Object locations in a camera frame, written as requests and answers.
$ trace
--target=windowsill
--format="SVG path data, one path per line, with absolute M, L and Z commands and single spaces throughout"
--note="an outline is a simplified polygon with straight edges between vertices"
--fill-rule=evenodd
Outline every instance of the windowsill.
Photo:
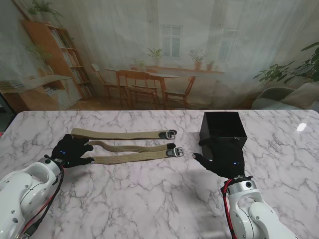
M 163 69 L 163 70 L 175 70 L 175 71 L 192 71 L 192 72 L 205 72 L 205 73 L 217 73 L 217 74 L 224 73 L 223 71 L 207 71 L 207 70 L 183 69 L 183 68 L 162 67 L 162 66 L 145 66 L 145 67 Z

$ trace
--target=table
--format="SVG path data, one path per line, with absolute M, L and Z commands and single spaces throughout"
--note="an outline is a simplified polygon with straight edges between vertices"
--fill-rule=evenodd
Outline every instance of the table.
M 24 86 L 17 89 L 1 89 L 0 86 L 1 93 L 17 113 L 62 110 L 81 99 L 70 76 L 48 75 L 22 83 Z M 44 89 L 47 87 L 55 89 L 50 97 Z
M 120 87 L 120 69 L 114 69 L 114 68 L 104 68 L 107 71 L 113 71 L 116 73 L 116 81 L 117 81 L 117 85 L 118 87 Z M 161 94 L 162 94 L 162 98 L 163 98 L 163 108 L 164 110 L 167 109 L 166 106 L 166 97 L 165 97 L 165 90 L 166 90 L 166 86 L 165 86 L 165 78 L 169 78 L 169 79 L 175 79 L 178 78 L 178 76 L 174 76 L 174 75 L 167 75 L 167 74 L 159 74 L 159 73 L 152 73 L 152 72 L 148 72 L 150 74 L 150 77 L 152 80 L 155 81 L 159 81 L 160 83 L 160 90 L 161 90 Z M 121 90 L 119 89 L 120 92 L 120 98 L 121 98 L 121 105 L 122 105 L 122 93 Z
M 319 238 L 319 115 L 239 111 L 243 148 L 266 202 L 299 239 Z M 32 239 L 230 238 L 220 187 L 225 181 L 191 157 L 203 111 L 23 112 L 0 138 L 0 177 L 23 169 L 74 127 L 109 132 L 176 129 L 180 158 L 65 169 L 61 192 Z M 157 145 L 168 140 L 107 141 Z M 95 146 L 87 156 L 111 155 Z

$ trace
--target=bookshelf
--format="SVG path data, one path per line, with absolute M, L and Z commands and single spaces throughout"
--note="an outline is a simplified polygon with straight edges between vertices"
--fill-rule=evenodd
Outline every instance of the bookshelf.
M 83 62 L 66 29 L 42 22 L 22 20 L 22 25 L 35 44 L 52 55 L 46 62 L 57 75 L 72 77 L 73 83 L 83 99 L 95 92 L 84 69 Z

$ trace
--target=black box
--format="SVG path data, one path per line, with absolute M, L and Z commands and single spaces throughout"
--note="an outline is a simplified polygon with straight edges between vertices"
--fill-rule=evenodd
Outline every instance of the black box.
M 243 148 L 247 135 L 238 112 L 205 112 L 199 138 L 204 140 L 211 137 L 236 137 L 239 139 L 238 144 Z M 206 145 L 202 146 L 202 151 L 205 158 L 213 158 L 211 150 Z

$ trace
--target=fabric strap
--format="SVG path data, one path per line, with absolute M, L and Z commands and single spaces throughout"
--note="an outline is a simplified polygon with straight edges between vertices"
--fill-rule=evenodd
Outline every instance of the fabric strap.
M 151 132 L 135 132 L 135 133 L 106 133 L 96 132 L 82 128 L 74 128 L 71 131 L 71 135 L 77 138 L 86 139 L 175 139 L 177 132 L 175 130 L 161 130 Z M 126 155 L 115 155 L 115 156 L 97 156 L 92 157 L 93 163 L 98 164 L 118 164 L 136 161 L 145 161 L 160 158 L 169 157 L 181 157 L 184 155 L 184 151 L 181 147 L 176 148 L 174 143 L 168 143 L 164 145 L 158 145 L 154 147 L 143 147 L 136 145 L 125 145 L 125 146 L 111 146 L 98 140 L 88 142 L 89 145 L 98 145 L 110 152 L 136 152 L 133 154 Z
M 74 128 L 71 131 L 71 135 L 77 138 L 88 139 L 175 139 L 177 134 L 176 130 L 161 130 L 150 132 L 134 132 L 134 133 L 106 133 L 96 132 L 82 128 Z
M 158 151 L 163 151 L 171 148 L 175 148 L 176 145 L 174 143 L 169 143 L 169 144 L 164 144 L 164 145 L 159 145 L 155 147 L 143 147 L 143 146 L 136 146 L 136 145 L 125 145 L 125 146 L 111 146 L 108 145 L 102 141 L 90 141 L 88 142 L 89 145 L 98 145 L 106 149 L 107 151 L 110 152 L 137 152 L 137 153 L 142 153 L 142 152 L 158 152 Z
M 174 143 L 168 143 L 155 147 L 142 147 L 135 145 L 110 146 L 101 141 L 91 141 L 88 144 L 102 146 L 110 152 L 138 152 L 127 155 L 93 157 L 94 163 L 98 164 L 119 164 L 160 158 L 181 157 L 184 155 L 183 149 L 180 147 L 176 148 Z

